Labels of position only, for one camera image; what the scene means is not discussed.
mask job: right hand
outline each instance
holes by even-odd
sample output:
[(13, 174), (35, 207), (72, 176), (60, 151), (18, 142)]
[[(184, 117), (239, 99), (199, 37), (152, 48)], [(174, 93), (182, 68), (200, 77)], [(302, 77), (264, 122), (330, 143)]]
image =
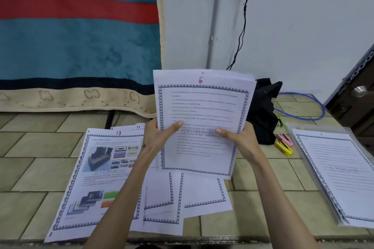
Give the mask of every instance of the right hand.
[(245, 122), (244, 130), (238, 134), (221, 128), (218, 128), (215, 131), (222, 138), (226, 138), (234, 142), (242, 156), (249, 162), (257, 162), (258, 160), (263, 159), (264, 153), (259, 147), (255, 130), (253, 129), (253, 125), (251, 123)]

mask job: decorative page border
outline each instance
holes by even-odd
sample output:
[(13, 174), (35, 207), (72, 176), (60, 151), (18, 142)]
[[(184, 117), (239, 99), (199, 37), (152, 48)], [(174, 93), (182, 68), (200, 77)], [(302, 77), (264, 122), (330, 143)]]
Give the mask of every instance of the decorative page border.
[(215, 199), (215, 200), (206, 201), (206, 202), (200, 202), (200, 203), (195, 203), (195, 204), (188, 204), (188, 205), (185, 205), (184, 208), (187, 209), (187, 208), (190, 208), (190, 207), (197, 207), (197, 206), (203, 206), (203, 205), (209, 205), (209, 204), (216, 204), (216, 203), (226, 202), (226, 197), (225, 197), (225, 194), (224, 194), (223, 189), (222, 189), (221, 181), (220, 181), (219, 178), (217, 178), (217, 180), (218, 180), (218, 185), (219, 185), (220, 190), (221, 190), (222, 199)]
[(161, 203), (161, 204), (154, 204), (154, 205), (150, 205), (150, 206), (145, 206), (145, 207), (144, 207), (145, 210), (147, 210), (147, 209), (153, 209), (153, 208), (156, 208), (156, 207), (162, 207), (162, 206), (166, 206), (166, 205), (174, 204), (173, 183), (172, 183), (172, 178), (171, 178), (171, 172), (169, 172), (169, 183), (170, 183), (170, 201), (169, 201), (169, 202), (166, 202), (166, 203)]
[(341, 215), (344, 217), (344, 218), (350, 218), (350, 219), (356, 219), (356, 220), (359, 220), (359, 221), (369, 221), (369, 222), (374, 222), (374, 219), (370, 219), (370, 218), (362, 218), (362, 217), (359, 217), (359, 216), (351, 216), (351, 215), (347, 215), (343, 208), (341, 207), (341, 205), (339, 204), (338, 200), (335, 198), (334, 194), (332, 193), (332, 191), (330, 190), (329, 186), (327, 185), (325, 179), (323, 178), (323, 176), (321, 175), (320, 171), (318, 170), (317, 166), (315, 165), (312, 157), (310, 156), (308, 150), (306, 149), (306, 147), (304, 146), (304, 143), (302, 142), (301, 138), (300, 137), (311, 137), (311, 138), (327, 138), (327, 139), (330, 139), (330, 140), (344, 140), (344, 141), (349, 141), (353, 144), (353, 146), (357, 149), (357, 151), (360, 153), (360, 155), (364, 158), (364, 160), (370, 165), (371, 169), (374, 171), (374, 166), (371, 164), (371, 162), (367, 159), (367, 157), (361, 152), (361, 150), (358, 148), (358, 146), (355, 144), (355, 142), (353, 142), (352, 140), (350, 139), (347, 139), (347, 138), (330, 138), (330, 137), (322, 137), (322, 136), (309, 136), (309, 135), (302, 135), (302, 134), (295, 134), (295, 137), (299, 143), (299, 145), (302, 147), (303, 151), (305, 152), (307, 158), (309, 159), (311, 165), (313, 166), (313, 169), (314, 171), (316, 172), (316, 174), (318, 175), (318, 178), (320, 179), (323, 187), (325, 188), (327, 194), (329, 195), (331, 201), (333, 202), (335, 208), (341, 213)]
[[(68, 204), (68, 200), (69, 200), (69, 197), (70, 197), (70, 194), (71, 194), (71, 191), (72, 191), (72, 188), (74, 186), (74, 183), (77, 179), (77, 176), (78, 176), (78, 172), (79, 172), (79, 169), (82, 165), (82, 162), (83, 162), (83, 158), (86, 154), (86, 150), (87, 150), (87, 145), (88, 145), (88, 141), (91, 137), (143, 137), (144, 135), (128, 135), (128, 136), (117, 136), (117, 135), (97, 135), (97, 134), (89, 134), (87, 133), (87, 138), (85, 140), (85, 143), (84, 143), (84, 147), (83, 147), (83, 151), (79, 157), (79, 160), (78, 160), (78, 164), (77, 164), (77, 167), (76, 169), (74, 170), (74, 174), (73, 174), (73, 177), (72, 177), (72, 180), (70, 182), (70, 185), (69, 187), (67, 188), (67, 191), (66, 191), (66, 196), (64, 198), (64, 202), (63, 202), (63, 205), (61, 207), (61, 210), (59, 211), (58, 213), (58, 216), (56, 218), (56, 222), (55, 224), (53, 225), (53, 230), (62, 230), (62, 229), (68, 229), (68, 228), (77, 228), (77, 227), (85, 227), (85, 226), (91, 226), (91, 225), (97, 225), (99, 222), (85, 222), (85, 223), (76, 223), (76, 224), (72, 224), (72, 225), (63, 225), (63, 226), (58, 226), (62, 216), (63, 216), (63, 213), (64, 213), (64, 210), (66, 208), (66, 205)], [(138, 219), (139, 218), (139, 213), (140, 213), (140, 200), (141, 200), (141, 192), (140, 192), (140, 195), (139, 195), (139, 199), (138, 199), (138, 204), (137, 204), (137, 214), (136, 216), (133, 218), (133, 219)]]
[(178, 210), (176, 212), (176, 219), (159, 219), (159, 218), (144, 217), (143, 221), (179, 224), (180, 215), (181, 215), (182, 188), (183, 188), (183, 173), (181, 174), (181, 185), (179, 187), (179, 200), (178, 200)]
[[(230, 90), (230, 91), (245, 93), (243, 109), (242, 109), (242, 113), (241, 113), (240, 120), (239, 120), (239, 126), (237, 128), (237, 133), (240, 133), (243, 122), (245, 121), (244, 115), (245, 115), (245, 110), (246, 110), (246, 107), (247, 107), (247, 104), (248, 104), (248, 97), (249, 97), (248, 90), (228, 88), (228, 87), (223, 87), (223, 86), (213, 86), (213, 85), (185, 85), (185, 84), (184, 85), (159, 85), (158, 86), (158, 93), (159, 93), (160, 129), (161, 130), (164, 129), (164, 125), (163, 125), (163, 106), (162, 106), (162, 89), (163, 88), (170, 88), (170, 87), (213, 88), (213, 89), (222, 89), (222, 90)], [(195, 170), (195, 169), (189, 169), (189, 168), (165, 167), (165, 148), (163, 147), (162, 150), (161, 150), (161, 167), (162, 167), (162, 169), (168, 169), (168, 170), (186, 170), (186, 171), (192, 171), (192, 172), (231, 176), (231, 172), (233, 170), (234, 159), (235, 159), (235, 153), (236, 153), (236, 147), (234, 146), (233, 147), (233, 152), (232, 152), (232, 155), (231, 155), (231, 162), (230, 162), (230, 167), (228, 169), (228, 173), (220, 173), (220, 172)]]

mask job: blue cable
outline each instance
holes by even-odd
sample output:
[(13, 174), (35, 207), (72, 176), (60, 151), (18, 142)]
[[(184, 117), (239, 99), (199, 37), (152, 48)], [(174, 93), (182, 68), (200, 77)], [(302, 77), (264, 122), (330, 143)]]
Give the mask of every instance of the blue cable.
[(299, 116), (288, 114), (288, 113), (286, 113), (286, 112), (284, 112), (282, 110), (276, 109), (276, 108), (274, 108), (274, 110), (277, 110), (278, 112), (283, 113), (283, 114), (285, 114), (287, 116), (290, 116), (290, 117), (293, 117), (293, 118), (296, 118), (296, 119), (300, 119), (300, 120), (305, 120), (305, 121), (318, 121), (318, 120), (322, 119), (323, 117), (325, 117), (326, 108), (325, 108), (325, 106), (321, 102), (318, 101), (318, 99), (316, 99), (316, 98), (314, 98), (314, 97), (312, 97), (310, 95), (303, 94), (303, 93), (298, 93), (298, 92), (280, 92), (279, 94), (298, 94), (298, 95), (306, 96), (306, 97), (308, 97), (310, 99), (313, 99), (314, 101), (316, 101), (321, 106), (321, 108), (322, 108), (322, 115), (321, 115), (321, 117), (316, 118), (316, 119), (308, 119), (308, 118), (303, 118), (303, 117), (299, 117)]

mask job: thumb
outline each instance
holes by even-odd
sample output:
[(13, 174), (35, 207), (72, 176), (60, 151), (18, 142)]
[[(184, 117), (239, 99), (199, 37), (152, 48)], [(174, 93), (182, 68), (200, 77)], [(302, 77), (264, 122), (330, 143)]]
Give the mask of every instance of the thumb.
[(169, 128), (162, 131), (163, 135), (168, 139), (172, 134), (180, 129), (183, 126), (183, 121), (178, 121), (172, 124)]
[(236, 142), (237, 134), (227, 131), (225, 129), (215, 129), (215, 132), (219, 134), (222, 138), (227, 138), (228, 140), (231, 140), (233, 142)]

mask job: black cable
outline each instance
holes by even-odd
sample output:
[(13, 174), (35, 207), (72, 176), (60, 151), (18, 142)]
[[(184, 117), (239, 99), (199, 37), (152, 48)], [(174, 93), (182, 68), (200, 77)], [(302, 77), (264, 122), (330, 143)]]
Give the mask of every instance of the black cable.
[(246, 19), (247, 2), (248, 2), (248, 0), (245, 0), (244, 9), (243, 9), (243, 14), (244, 14), (244, 26), (243, 26), (243, 30), (242, 30), (241, 34), (239, 35), (239, 43), (237, 45), (237, 50), (236, 50), (236, 53), (234, 55), (234, 60), (233, 60), (232, 64), (228, 66), (227, 70), (231, 70), (232, 66), (235, 64), (237, 53), (240, 51), (240, 49), (243, 46), (243, 39), (244, 39), (244, 34), (245, 34), (245, 26), (246, 26), (246, 23), (247, 23), (247, 19)]

